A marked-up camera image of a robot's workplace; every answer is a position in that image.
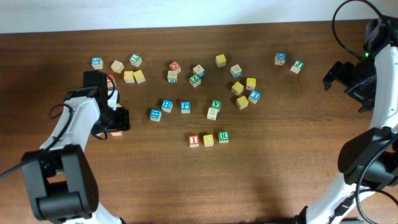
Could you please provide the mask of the green R block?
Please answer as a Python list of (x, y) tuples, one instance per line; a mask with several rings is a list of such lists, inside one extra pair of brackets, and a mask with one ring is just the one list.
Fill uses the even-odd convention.
[(220, 131), (218, 133), (219, 143), (229, 143), (229, 132), (228, 131)]

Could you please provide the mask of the red I block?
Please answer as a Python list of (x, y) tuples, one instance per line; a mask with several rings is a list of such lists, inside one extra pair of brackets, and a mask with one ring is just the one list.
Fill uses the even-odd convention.
[(192, 135), (188, 137), (190, 147), (198, 147), (200, 145), (198, 135)]

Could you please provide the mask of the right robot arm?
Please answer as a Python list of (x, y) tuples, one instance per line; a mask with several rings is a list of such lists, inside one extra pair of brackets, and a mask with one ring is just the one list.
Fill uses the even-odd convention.
[(323, 79), (372, 111), (369, 129), (348, 141), (338, 157), (338, 176), (292, 223), (340, 223), (361, 201), (397, 185), (397, 18), (382, 16), (365, 30), (364, 57), (356, 65), (336, 62)]

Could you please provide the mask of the red A block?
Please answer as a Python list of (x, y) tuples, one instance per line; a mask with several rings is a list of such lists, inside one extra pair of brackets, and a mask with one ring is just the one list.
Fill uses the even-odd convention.
[(110, 134), (112, 136), (122, 136), (123, 135), (123, 131), (113, 131), (113, 132), (110, 132)]

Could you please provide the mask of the yellow C block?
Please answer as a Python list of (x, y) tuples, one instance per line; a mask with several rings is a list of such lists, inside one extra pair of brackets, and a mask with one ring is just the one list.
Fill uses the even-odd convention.
[(203, 136), (203, 143), (205, 147), (214, 146), (214, 137), (212, 134), (207, 134)]

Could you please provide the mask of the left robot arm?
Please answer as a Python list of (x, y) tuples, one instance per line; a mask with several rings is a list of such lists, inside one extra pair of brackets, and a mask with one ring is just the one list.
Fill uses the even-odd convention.
[(70, 90), (50, 137), (22, 156), (23, 175), (34, 217), (51, 223), (124, 223), (99, 202), (98, 184), (84, 150), (89, 136), (130, 129), (129, 111), (117, 107), (110, 76), (84, 72), (83, 86)]

